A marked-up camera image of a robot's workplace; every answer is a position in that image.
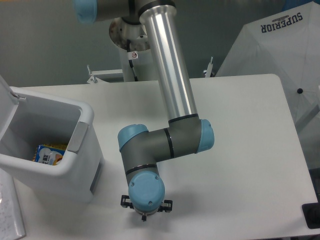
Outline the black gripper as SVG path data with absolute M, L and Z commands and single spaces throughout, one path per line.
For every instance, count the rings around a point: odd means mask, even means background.
M 130 208 L 130 209 L 134 209 L 133 203 L 131 202 L 131 199 L 128 195 L 122 195 L 121 196 L 121 200 L 120 200 L 120 205 L 123 208 Z M 157 212 L 165 212 L 165 213 L 170 213 L 173 209 L 173 201 L 169 200 L 169 199 L 165 199 L 159 206 L 158 210 L 154 210 L 151 212 L 142 212 L 138 209 L 134 209 L 135 212 L 139 215 L 141 215 L 141 220 L 142 222 L 146 222 L 147 221 L 147 217 L 148 216 L 152 216 Z

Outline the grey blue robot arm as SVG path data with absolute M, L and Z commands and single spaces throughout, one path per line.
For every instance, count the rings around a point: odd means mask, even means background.
M 121 206 L 141 215 L 142 221 L 157 212 L 170 212 L 158 162 L 211 149 L 213 128 L 200 119 L 183 53 L 179 44 L 172 0 L 76 0 L 77 19 L 91 24 L 122 17 L 145 26 L 160 92 L 168 114 L 168 127 L 149 131 L 132 124 L 118 133 L 118 145 L 128 184 Z

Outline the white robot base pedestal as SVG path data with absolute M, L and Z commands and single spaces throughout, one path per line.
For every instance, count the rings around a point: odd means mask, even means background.
M 109 27 L 109 37 L 118 49 L 126 80 L 131 79 L 131 82 L 159 80 L 144 25 L 129 24 L 123 18 L 115 18 Z

